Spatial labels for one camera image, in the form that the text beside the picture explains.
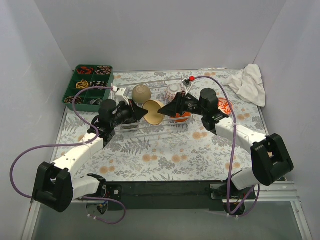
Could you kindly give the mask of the cream bird pattern bowl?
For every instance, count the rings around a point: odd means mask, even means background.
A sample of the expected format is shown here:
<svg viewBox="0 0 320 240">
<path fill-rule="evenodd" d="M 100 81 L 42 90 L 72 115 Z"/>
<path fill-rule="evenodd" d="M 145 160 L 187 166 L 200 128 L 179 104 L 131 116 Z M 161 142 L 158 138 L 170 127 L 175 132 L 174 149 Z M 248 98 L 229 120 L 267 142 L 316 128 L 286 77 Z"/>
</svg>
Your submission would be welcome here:
<svg viewBox="0 0 320 240">
<path fill-rule="evenodd" d="M 158 113 L 158 110 L 163 108 L 165 105 L 157 100 L 148 100 L 143 104 L 143 108 L 148 110 L 148 114 L 144 116 L 144 120 L 149 124 L 156 126 L 159 125 L 163 119 L 164 115 Z"/>
</svg>

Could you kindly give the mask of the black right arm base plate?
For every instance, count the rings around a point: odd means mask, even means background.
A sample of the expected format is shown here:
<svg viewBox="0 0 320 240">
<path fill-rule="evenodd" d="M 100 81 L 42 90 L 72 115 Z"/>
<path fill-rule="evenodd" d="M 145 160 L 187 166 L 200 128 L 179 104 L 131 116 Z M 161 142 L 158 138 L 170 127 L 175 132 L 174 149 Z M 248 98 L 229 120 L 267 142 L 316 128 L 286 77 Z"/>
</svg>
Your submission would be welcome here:
<svg viewBox="0 0 320 240">
<path fill-rule="evenodd" d="M 210 192 L 215 196 L 219 197 L 222 199 L 227 198 L 227 183 L 222 183 L 222 184 L 211 184 L 209 189 Z M 244 188 L 242 190 L 238 190 L 233 183 L 230 184 L 230 193 L 229 197 L 230 199 L 243 199 L 246 194 L 249 192 L 250 194 L 250 187 Z"/>
</svg>

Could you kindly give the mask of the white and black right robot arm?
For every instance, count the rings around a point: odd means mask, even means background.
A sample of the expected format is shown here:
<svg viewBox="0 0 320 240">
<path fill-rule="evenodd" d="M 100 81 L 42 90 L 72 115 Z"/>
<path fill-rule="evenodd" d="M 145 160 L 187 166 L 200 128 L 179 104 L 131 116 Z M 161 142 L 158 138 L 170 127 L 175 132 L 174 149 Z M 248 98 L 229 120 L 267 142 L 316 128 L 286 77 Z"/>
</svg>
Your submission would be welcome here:
<svg viewBox="0 0 320 240">
<path fill-rule="evenodd" d="M 207 131 L 232 141 L 250 154 L 251 167 L 229 176 L 226 186 L 220 187 L 217 193 L 237 199 L 245 189 L 255 185 L 270 186 L 294 169 L 280 135 L 265 135 L 235 124 L 219 109 L 218 104 L 216 92 L 205 88 L 200 92 L 199 99 L 191 94 L 178 92 L 169 104 L 158 110 L 158 113 L 169 117 L 184 113 L 199 115 Z"/>
</svg>

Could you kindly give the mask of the white wire dish rack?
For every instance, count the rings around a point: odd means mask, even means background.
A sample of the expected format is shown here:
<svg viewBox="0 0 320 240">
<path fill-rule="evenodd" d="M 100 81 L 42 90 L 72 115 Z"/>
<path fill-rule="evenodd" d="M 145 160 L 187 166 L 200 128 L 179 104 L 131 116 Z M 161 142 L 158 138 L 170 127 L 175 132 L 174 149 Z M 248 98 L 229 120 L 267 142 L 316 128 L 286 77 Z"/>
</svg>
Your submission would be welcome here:
<svg viewBox="0 0 320 240">
<path fill-rule="evenodd" d="M 125 93 L 124 96 L 132 99 L 132 92 L 134 88 L 138 85 L 145 85 L 151 91 L 151 100 L 158 101 L 164 105 L 169 104 L 169 100 L 166 97 L 166 89 L 170 85 L 180 85 L 184 88 L 182 81 L 184 80 L 183 77 L 180 78 L 171 78 L 171 79 L 163 79 L 163 80 L 154 80 L 149 82 L 137 82 L 137 83 L 127 83 L 127 84 L 117 84 L 116 87 L 124 88 Z M 154 130 L 158 127 L 167 127 L 167 126 L 177 126 L 178 128 L 185 128 L 189 125 L 191 121 L 192 115 L 186 115 L 183 117 L 170 117 L 164 116 L 162 122 L 157 125 L 152 125 L 148 123 L 144 118 L 142 118 L 139 122 L 135 123 L 128 123 L 128 124 L 121 124 L 115 128 L 116 132 L 127 132 L 127 131 L 137 131 L 137 130 L 144 130 L 144 129 L 151 129 Z"/>
</svg>

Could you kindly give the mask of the black gold pattern bowl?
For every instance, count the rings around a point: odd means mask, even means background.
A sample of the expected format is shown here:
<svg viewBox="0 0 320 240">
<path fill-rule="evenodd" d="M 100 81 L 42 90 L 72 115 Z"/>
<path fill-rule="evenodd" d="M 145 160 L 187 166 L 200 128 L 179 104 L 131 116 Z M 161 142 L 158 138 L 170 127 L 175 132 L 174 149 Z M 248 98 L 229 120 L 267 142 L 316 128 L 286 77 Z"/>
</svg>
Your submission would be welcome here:
<svg viewBox="0 0 320 240">
<path fill-rule="evenodd" d="M 122 130 L 132 130 L 132 129 L 137 128 L 138 126 L 139 126 L 139 124 L 135 122 L 135 123 L 122 124 L 122 125 L 120 126 L 120 128 L 121 128 Z"/>
</svg>

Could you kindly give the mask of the white bowl red wreath pattern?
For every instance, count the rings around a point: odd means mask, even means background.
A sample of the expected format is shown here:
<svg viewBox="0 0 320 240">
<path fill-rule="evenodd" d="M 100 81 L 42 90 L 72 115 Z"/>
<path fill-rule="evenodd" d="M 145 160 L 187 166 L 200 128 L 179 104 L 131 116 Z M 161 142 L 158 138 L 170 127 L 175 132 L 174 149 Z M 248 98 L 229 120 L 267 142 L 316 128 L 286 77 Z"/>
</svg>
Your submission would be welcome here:
<svg viewBox="0 0 320 240">
<path fill-rule="evenodd" d="M 232 103 L 229 104 L 225 98 L 218 99 L 218 109 L 224 114 L 231 115 L 232 108 L 233 108 L 233 104 Z"/>
</svg>

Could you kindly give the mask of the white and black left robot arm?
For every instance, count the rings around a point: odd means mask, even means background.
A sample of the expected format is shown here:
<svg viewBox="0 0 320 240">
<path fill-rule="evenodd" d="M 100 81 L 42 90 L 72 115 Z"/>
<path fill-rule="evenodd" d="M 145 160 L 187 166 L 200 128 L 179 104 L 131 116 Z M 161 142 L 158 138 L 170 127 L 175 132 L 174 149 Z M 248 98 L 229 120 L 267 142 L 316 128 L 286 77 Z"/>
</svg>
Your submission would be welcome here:
<svg viewBox="0 0 320 240">
<path fill-rule="evenodd" d="M 128 103 L 104 100 L 98 115 L 79 144 L 52 163 L 43 162 L 37 169 L 32 199 L 61 213 L 71 202 L 82 197 L 101 200 L 106 196 L 106 180 L 89 173 L 76 179 L 78 170 L 114 137 L 115 128 L 140 121 L 148 111 L 132 100 Z"/>
</svg>

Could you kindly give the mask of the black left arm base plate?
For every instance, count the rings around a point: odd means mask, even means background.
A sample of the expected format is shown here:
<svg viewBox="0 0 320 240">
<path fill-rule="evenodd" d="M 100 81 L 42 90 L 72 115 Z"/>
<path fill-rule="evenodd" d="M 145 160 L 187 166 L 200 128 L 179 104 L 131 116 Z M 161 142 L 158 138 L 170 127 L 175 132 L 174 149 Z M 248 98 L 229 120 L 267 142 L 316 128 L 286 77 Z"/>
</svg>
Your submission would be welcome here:
<svg viewBox="0 0 320 240">
<path fill-rule="evenodd" d="M 108 198 L 113 200 L 121 200 L 122 197 L 122 186 L 119 184 L 103 184 L 100 185 L 94 193 L 84 194 L 77 199 L 82 200 L 84 197 L 91 198 Z"/>
</svg>

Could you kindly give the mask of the olive tan bowl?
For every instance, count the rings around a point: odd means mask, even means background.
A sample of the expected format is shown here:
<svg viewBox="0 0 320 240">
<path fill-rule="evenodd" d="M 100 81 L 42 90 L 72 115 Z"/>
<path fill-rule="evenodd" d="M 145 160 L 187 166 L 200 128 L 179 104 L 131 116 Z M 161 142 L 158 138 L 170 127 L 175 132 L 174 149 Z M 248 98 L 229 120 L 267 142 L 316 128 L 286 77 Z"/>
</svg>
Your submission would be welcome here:
<svg viewBox="0 0 320 240">
<path fill-rule="evenodd" d="M 138 104 L 144 104 L 150 100 L 152 96 L 151 90 L 148 86 L 139 84 L 132 90 L 132 99 Z"/>
</svg>

